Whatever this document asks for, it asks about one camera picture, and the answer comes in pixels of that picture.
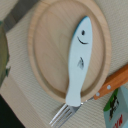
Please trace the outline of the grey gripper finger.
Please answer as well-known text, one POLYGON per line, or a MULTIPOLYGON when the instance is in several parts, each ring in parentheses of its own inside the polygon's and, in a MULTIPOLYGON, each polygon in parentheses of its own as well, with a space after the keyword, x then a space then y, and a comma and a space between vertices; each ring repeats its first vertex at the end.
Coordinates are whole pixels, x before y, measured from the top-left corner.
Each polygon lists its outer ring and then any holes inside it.
POLYGON ((4 23, 0 21, 0 86, 5 77, 9 74, 10 69, 6 67, 9 62, 9 49, 6 34, 4 31, 4 23))

